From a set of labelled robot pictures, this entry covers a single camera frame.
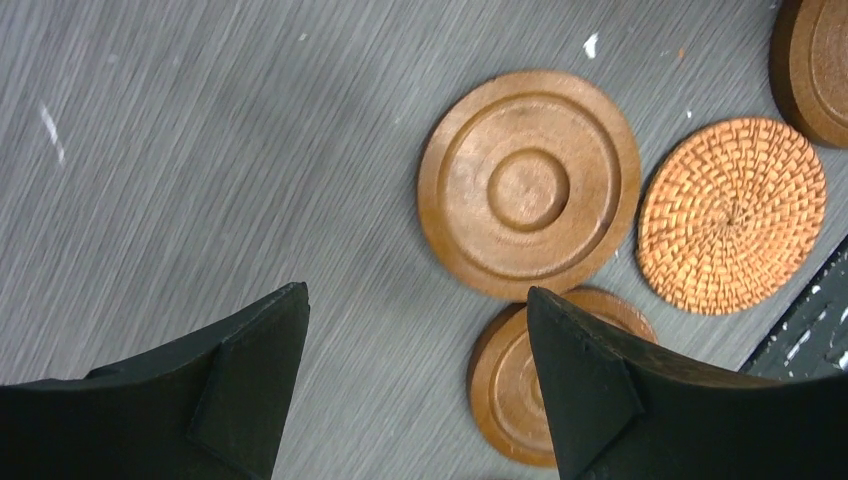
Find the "brown wooden coaster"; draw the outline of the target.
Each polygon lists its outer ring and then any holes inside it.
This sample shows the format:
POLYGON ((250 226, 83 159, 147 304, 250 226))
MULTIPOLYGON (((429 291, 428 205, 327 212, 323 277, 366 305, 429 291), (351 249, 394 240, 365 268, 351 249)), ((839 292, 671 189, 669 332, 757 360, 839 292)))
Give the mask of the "brown wooden coaster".
POLYGON ((783 1, 769 80, 783 118, 814 143, 847 148, 847 2, 783 1))
POLYGON ((556 466, 523 303, 506 307, 481 332, 467 392, 474 421, 495 450, 525 465, 556 466))
POLYGON ((448 109, 421 156, 416 205, 433 254, 459 282, 524 301, 590 278, 630 232, 641 187, 631 126, 598 86, 524 70, 448 109))

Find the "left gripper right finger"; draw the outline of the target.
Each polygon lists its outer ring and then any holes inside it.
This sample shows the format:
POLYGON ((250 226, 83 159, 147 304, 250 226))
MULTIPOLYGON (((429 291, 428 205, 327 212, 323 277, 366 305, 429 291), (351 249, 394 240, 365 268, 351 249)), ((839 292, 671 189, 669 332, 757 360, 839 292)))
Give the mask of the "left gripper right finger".
POLYGON ((847 377, 779 382, 641 339, 533 287, 527 325, 563 479, 843 479, 847 377))

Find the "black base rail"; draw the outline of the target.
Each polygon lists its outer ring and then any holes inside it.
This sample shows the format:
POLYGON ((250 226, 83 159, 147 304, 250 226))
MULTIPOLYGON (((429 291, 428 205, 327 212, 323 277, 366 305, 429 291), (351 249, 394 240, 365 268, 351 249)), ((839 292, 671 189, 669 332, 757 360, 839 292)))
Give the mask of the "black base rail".
POLYGON ((847 241, 740 368, 743 374, 802 381, 847 372, 847 241))

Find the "woven rattan coaster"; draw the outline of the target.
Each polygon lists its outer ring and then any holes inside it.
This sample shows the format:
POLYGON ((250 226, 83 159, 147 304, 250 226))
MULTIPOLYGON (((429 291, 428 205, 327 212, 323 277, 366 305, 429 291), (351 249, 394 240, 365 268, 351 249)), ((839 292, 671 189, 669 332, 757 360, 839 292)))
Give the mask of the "woven rattan coaster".
POLYGON ((726 315, 775 294, 804 264, 827 205, 809 140, 742 117, 684 139, 656 170, 638 222, 637 259, 653 291, 684 311, 726 315))

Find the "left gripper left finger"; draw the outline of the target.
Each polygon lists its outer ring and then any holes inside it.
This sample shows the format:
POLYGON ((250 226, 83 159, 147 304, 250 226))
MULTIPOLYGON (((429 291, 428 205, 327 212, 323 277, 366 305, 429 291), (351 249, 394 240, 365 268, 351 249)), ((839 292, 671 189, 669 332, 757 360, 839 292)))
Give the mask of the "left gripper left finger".
POLYGON ((309 324, 290 283, 73 380, 1 389, 5 479, 268 479, 309 324))

